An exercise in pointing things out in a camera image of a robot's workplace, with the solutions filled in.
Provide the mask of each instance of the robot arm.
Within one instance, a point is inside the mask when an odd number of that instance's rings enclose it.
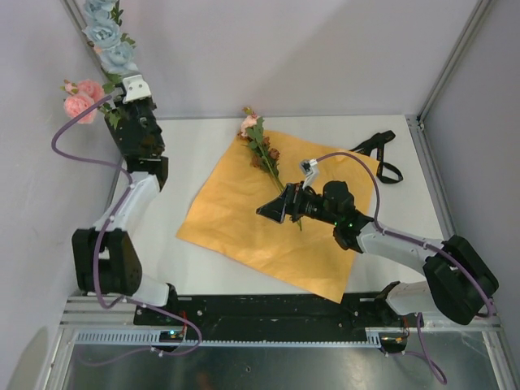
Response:
[[[488,297],[498,289],[495,276],[464,238],[452,236],[447,241],[432,240],[401,234],[381,224],[378,228],[373,218],[356,210],[353,195],[345,182],[330,181],[324,185],[323,195],[317,194],[309,186],[312,175],[307,174],[312,171],[315,176],[315,164],[303,162],[301,166],[307,176],[305,181],[287,184],[282,194],[259,207],[257,214],[277,223],[282,223],[285,215],[290,215],[293,222],[306,216],[329,223],[334,225],[333,236],[342,249],[383,256],[425,275],[427,282],[396,282],[383,290],[383,297],[398,314],[438,310],[456,323],[467,324],[483,306],[482,298],[468,279],[431,247],[451,254]],[[401,240],[393,233],[410,240]],[[422,246],[412,241],[421,242]]]
[[[141,75],[125,77],[120,87],[123,95],[114,99],[121,114],[117,128],[106,125],[132,177],[130,193],[114,214],[119,199],[90,228],[78,229],[72,237],[78,286],[92,292],[93,257],[96,239],[102,226],[110,223],[102,239],[99,276],[103,293],[119,293],[154,306],[167,303],[171,286],[143,274],[141,262],[132,245],[132,234],[146,208],[166,183],[168,159],[162,156],[164,141],[153,114],[150,88]]]

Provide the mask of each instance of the table surface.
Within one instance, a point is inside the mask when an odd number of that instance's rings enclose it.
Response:
[[[305,293],[220,253],[176,238],[191,202],[232,142],[240,123],[241,119],[159,121],[167,147],[164,155],[170,159],[169,177],[146,210],[132,243],[143,271],[174,284],[180,294]],[[396,138],[385,145],[384,158],[398,167],[405,179],[399,184],[380,184],[379,219],[392,228],[415,235],[442,237],[403,115],[266,118],[264,126],[341,149],[352,149],[376,132],[393,130]],[[126,184],[121,175],[115,199]],[[370,213],[374,207],[375,196]],[[356,258],[346,291],[380,291],[396,280],[413,283],[424,277],[386,258],[362,254]]]

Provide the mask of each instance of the reflective floor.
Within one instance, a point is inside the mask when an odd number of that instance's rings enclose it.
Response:
[[[185,357],[141,352],[100,367],[73,357],[66,389],[344,390],[498,389],[480,333],[427,333],[434,361],[448,377],[440,385],[416,357],[388,357],[377,349],[200,348]],[[77,345],[86,361],[115,358],[136,347]],[[408,350],[419,351],[417,334]]]

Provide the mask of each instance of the cable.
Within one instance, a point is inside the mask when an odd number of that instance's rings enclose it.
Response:
[[[379,186],[378,186],[377,181],[374,177],[374,174],[372,173],[370,168],[358,156],[351,154],[351,153],[347,153],[347,152],[334,152],[334,153],[325,154],[324,156],[322,156],[320,158],[316,158],[316,162],[319,163],[320,161],[323,161],[326,158],[330,158],[330,157],[334,157],[334,156],[346,156],[346,157],[352,158],[353,160],[355,160],[356,162],[361,164],[362,167],[365,169],[365,171],[370,176],[370,179],[372,180],[372,184],[374,185],[374,190],[375,190],[374,226],[380,233],[388,234],[389,236],[396,237],[399,240],[408,241],[412,244],[415,244],[415,245],[418,245],[421,247],[424,246],[424,247],[428,248],[429,250],[440,254],[443,258],[446,258],[447,260],[449,260],[455,267],[457,267],[459,269],[460,272],[462,272],[462,274],[470,281],[470,283],[473,285],[473,287],[479,293],[480,297],[482,298],[482,300],[484,302],[484,305],[487,308],[487,314],[482,314],[482,315],[485,315],[485,317],[491,317],[492,315],[494,315],[496,313],[496,311],[492,305],[492,300],[490,298],[488,298],[486,293],[482,290],[482,288],[479,286],[479,284],[477,283],[475,278],[470,274],[470,272],[468,272],[468,270],[466,268],[464,268],[462,266],[462,264],[460,262],[458,262],[452,255],[445,252],[441,248],[437,248],[434,245],[424,243],[413,237],[409,237],[409,236],[406,236],[404,234],[400,234],[397,232],[392,232],[388,229],[383,229],[383,227],[381,227],[381,225],[379,224],[379,220],[378,220],[379,209],[381,207],[381,194],[379,192]],[[430,367],[431,372],[437,378],[437,380],[441,384],[445,385],[448,383],[448,379],[446,378],[446,375],[440,369],[440,367],[437,366],[437,364],[431,360],[430,354],[428,353],[428,350],[424,343],[424,337],[423,337],[423,333],[421,331],[421,321],[422,320],[423,320],[423,313],[418,313],[417,314],[417,334],[418,334],[418,338],[419,338],[419,343],[421,344],[422,353],[410,351],[410,352],[404,353],[404,355],[411,355],[411,356],[415,356],[417,358],[421,358],[422,360],[424,360]]]
[[[153,305],[146,305],[145,303],[133,300],[130,297],[121,296],[121,297],[118,297],[118,298],[114,299],[110,303],[106,303],[105,300],[103,299],[103,296],[102,296],[101,283],[100,283],[100,280],[99,280],[99,253],[101,251],[102,239],[105,236],[106,230],[107,230],[108,226],[110,225],[111,220],[114,218],[115,213],[117,213],[119,208],[124,204],[124,201],[126,200],[127,196],[132,191],[132,187],[131,187],[132,186],[132,182],[133,182],[132,176],[130,175],[130,173],[126,169],[120,167],[118,164],[114,164],[112,162],[107,162],[107,161],[102,161],[102,160],[97,160],[97,159],[94,159],[94,158],[84,158],[84,157],[74,156],[72,154],[67,154],[67,153],[63,152],[62,150],[58,149],[58,147],[56,146],[56,144],[58,142],[58,139],[69,128],[71,128],[74,124],[76,124],[80,119],[84,118],[88,113],[96,110],[103,103],[106,103],[106,102],[110,101],[111,99],[112,99],[111,95],[106,95],[104,98],[102,98],[101,100],[95,102],[92,106],[87,108],[85,111],[81,112],[76,117],[72,118],[67,123],[65,123],[56,132],[56,134],[54,134],[54,136],[52,138],[52,141],[50,142],[50,147],[52,148],[52,150],[56,154],[59,154],[60,156],[62,156],[64,158],[68,158],[68,159],[73,160],[73,161],[79,161],[79,162],[82,162],[82,163],[97,164],[97,165],[102,165],[104,167],[114,168],[116,171],[119,171],[119,172],[123,173],[127,177],[127,179],[128,179],[128,187],[124,190],[123,195],[121,196],[121,198],[115,203],[115,206],[112,208],[112,211],[110,213],[110,217],[102,225],[102,228],[101,228],[101,230],[99,231],[99,233],[97,235],[96,243],[95,243],[95,246],[94,246],[94,255],[93,255],[93,284],[94,284],[94,291],[96,293],[97,301],[99,302],[99,304],[101,305],[101,307],[103,309],[108,310],[108,309],[111,309],[112,307],[114,307],[118,302],[122,301],[123,299],[126,299],[128,302],[132,303],[133,305],[142,306],[142,307],[148,307],[149,309],[151,309],[153,311],[156,311],[156,312],[158,312],[158,313],[160,313],[162,315],[166,315],[168,317],[171,317],[171,318],[173,318],[173,319],[175,319],[177,321],[181,321],[183,324],[190,326],[197,333],[197,343],[194,346],[192,346],[189,349],[186,349],[185,351],[181,351],[181,352],[174,352],[174,353],[173,352],[168,353],[166,351],[159,352],[159,356],[160,357],[163,354],[166,354],[168,356],[181,356],[181,355],[185,355],[187,353],[191,353],[193,350],[198,348],[198,346],[202,342],[202,333],[201,333],[201,330],[197,327],[197,325],[195,325],[191,321],[188,321],[185,318],[182,318],[182,317],[180,317],[178,315],[175,315],[173,313],[169,313],[169,312],[167,312],[167,311],[165,311],[165,310],[163,310],[163,309],[161,309],[159,307],[156,307],[156,306],[153,306]],[[108,360],[106,362],[88,363],[88,365],[90,365],[90,366],[104,366],[104,365],[110,364],[112,362],[117,362],[119,359],[125,358],[125,357],[127,357],[129,355],[132,355],[134,353],[142,352],[142,351],[145,351],[145,350],[150,350],[150,348],[146,347],[146,348],[134,349],[134,350],[132,350],[132,351],[130,351],[128,353],[125,353],[125,354],[123,354],[121,356],[118,356],[118,357],[113,358],[111,360]]]

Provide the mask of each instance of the brown flower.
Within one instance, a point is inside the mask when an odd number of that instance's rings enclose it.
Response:
[[[251,158],[251,165],[255,168],[259,168],[262,166],[262,159],[257,154],[253,155],[253,158]]]
[[[271,149],[269,150],[269,155],[274,159],[277,160],[280,157],[280,152],[277,149]]]

